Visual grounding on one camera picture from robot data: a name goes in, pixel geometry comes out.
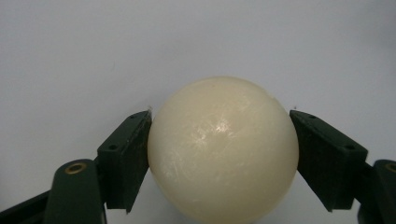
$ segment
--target white ball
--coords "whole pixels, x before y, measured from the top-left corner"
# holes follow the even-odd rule
[[[185,86],[163,105],[148,162],[165,197],[204,223],[245,224],[270,212],[298,163],[292,121],[264,89],[236,77]]]

